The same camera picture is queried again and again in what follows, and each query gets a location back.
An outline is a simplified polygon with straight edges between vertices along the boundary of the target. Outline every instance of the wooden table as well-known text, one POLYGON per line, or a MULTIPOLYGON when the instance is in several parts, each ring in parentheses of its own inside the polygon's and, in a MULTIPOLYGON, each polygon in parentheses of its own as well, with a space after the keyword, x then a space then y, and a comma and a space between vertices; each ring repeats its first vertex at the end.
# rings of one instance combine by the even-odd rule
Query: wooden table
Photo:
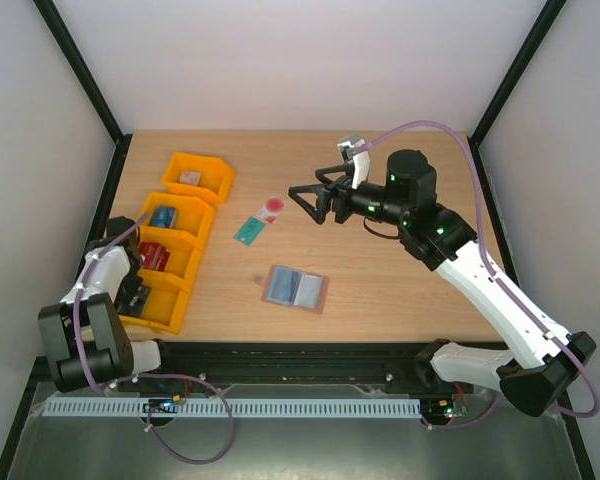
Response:
MULTIPOLYGON (((398 241, 372 236, 362 218, 338 225, 330 214, 316 225, 287 198, 291 185, 317 183, 316 168, 337 165, 336 143, 351 132, 138 131, 118 187, 112 216, 137 218, 147 194, 160 184, 175 151, 218 156, 236 169, 226 204, 217 206, 211 234, 179 335, 196 341, 429 341, 498 340, 495 330, 450 284, 414 260, 398 241), (246 247, 233 238, 271 195, 287 208, 246 247), (324 313, 317 315, 260 300, 255 279, 271 265, 330 277, 324 313)), ((378 132, 363 132, 367 140, 378 132)), ((371 151, 370 180, 384 183, 386 159, 402 148, 421 150, 438 172, 438 200, 475 228, 469 169, 446 134, 411 132, 371 151)), ((499 259, 486 209, 488 247, 499 259)), ((133 339, 155 332, 128 327, 133 339)))

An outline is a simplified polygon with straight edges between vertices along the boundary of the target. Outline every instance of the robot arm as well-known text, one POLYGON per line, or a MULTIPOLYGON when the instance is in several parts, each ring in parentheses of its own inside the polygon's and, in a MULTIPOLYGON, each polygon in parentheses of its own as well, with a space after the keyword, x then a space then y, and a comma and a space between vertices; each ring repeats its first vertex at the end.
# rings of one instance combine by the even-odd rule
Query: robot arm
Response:
POLYGON ((117 218, 107 225, 108 236, 87 246, 85 265, 73 288, 60 303, 44 307, 38 326, 56 387, 69 392, 88 385, 80 361, 73 328, 73 303, 78 289, 81 333, 91 331, 93 342, 85 342, 87 363, 98 383, 109 382, 158 368, 160 350, 155 341, 131 342, 118 311, 125 312, 133 301, 142 279, 137 275, 142 264, 137 233, 120 246, 98 255, 117 234, 133 221, 117 218))
POLYGON ((595 342, 585 332, 571 335, 549 318, 491 257, 490 268, 485 268, 476 233, 456 212, 437 203, 436 171, 421 152, 400 150, 391 154, 382 186, 366 181, 367 152, 347 157, 348 148, 363 143, 359 138, 342 141, 338 147, 345 152, 344 165, 317 170, 321 183, 291 187, 290 197, 317 223, 323 223, 326 214, 333 211, 337 223, 344 223, 355 213, 395 225, 407 252, 460 290, 509 347, 485 350, 436 340, 417 358, 416 373, 425 386, 433 388, 440 381, 472 383, 501 391, 528 415, 541 415, 578 376, 577 368, 552 338, 567 345, 583 364, 593 354, 595 342), (326 177, 335 172, 344 175, 336 180, 326 177), (300 197, 307 193, 316 195, 315 205, 300 197), (504 282, 524 308, 541 319, 548 333, 531 321, 497 281, 504 282))

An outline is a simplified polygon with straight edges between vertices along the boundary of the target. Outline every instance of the white cable track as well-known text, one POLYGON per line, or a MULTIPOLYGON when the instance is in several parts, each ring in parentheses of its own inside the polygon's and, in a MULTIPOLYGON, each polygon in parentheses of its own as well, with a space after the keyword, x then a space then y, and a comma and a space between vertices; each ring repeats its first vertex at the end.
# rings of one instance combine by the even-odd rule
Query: white cable track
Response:
MULTIPOLYGON (((420 418, 420 401, 410 399, 227 399, 235 418, 420 418)), ((138 417, 147 398, 55 397, 44 407, 45 417, 138 417)), ((167 407, 152 416, 222 418, 217 398, 190 398, 184 406, 167 407)))

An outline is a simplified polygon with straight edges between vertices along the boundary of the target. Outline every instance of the blue object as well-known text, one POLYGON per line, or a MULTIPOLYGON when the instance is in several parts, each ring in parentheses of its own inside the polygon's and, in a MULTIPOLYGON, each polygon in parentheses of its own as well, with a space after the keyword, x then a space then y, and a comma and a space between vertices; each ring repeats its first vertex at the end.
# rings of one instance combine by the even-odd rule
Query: blue object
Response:
POLYGON ((178 212, 173 207, 156 207, 149 223, 152 227, 172 228, 176 223, 178 212))
POLYGON ((244 243, 246 246, 249 246, 260 234, 264 228, 264 225, 264 222, 261 222, 256 217, 249 217, 249 219, 244 222, 244 225, 240 227, 240 230, 238 230, 238 233, 236 233, 233 238, 244 243))
POLYGON ((300 272, 286 267, 275 267, 269 282, 267 300, 281 305, 293 305, 293 298, 300 280, 300 272))

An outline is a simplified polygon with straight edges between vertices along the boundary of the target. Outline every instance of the yellow bin compartment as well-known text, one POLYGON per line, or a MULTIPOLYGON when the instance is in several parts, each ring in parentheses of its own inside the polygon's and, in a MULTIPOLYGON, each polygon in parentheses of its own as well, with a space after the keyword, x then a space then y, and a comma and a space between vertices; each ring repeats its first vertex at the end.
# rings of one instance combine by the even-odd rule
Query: yellow bin compartment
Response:
POLYGON ((141 225, 140 241, 156 242, 166 248, 169 252, 169 260, 164 273, 172 274, 182 280, 184 287, 191 291, 202 258, 202 250, 196 248, 194 238, 189 233, 141 225))
POLYGON ((147 234, 167 231, 180 230, 191 235, 191 241, 198 249, 204 249, 209 237, 211 223, 216 214, 215 209, 204 200, 197 197, 185 197, 182 195, 172 195, 170 193, 151 192, 144 202, 144 207, 140 215, 149 212, 149 218, 143 222, 143 231, 147 234), (153 212, 158 206, 174 207, 178 211, 176 224, 173 228, 150 227, 149 222, 153 217, 153 212))
POLYGON ((171 274, 140 270, 142 284, 151 288, 141 318, 120 316, 123 323, 180 333, 190 293, 171 274))
POLYGON ((236 172, 217 157, 203 157, 191 153, 176 152, 162 176, 161 183, 177 195, 200 197, 211 203, 225 203, 236 172), (180 183, 180 174, 190 170, 200 172, 198 186, 180 183))

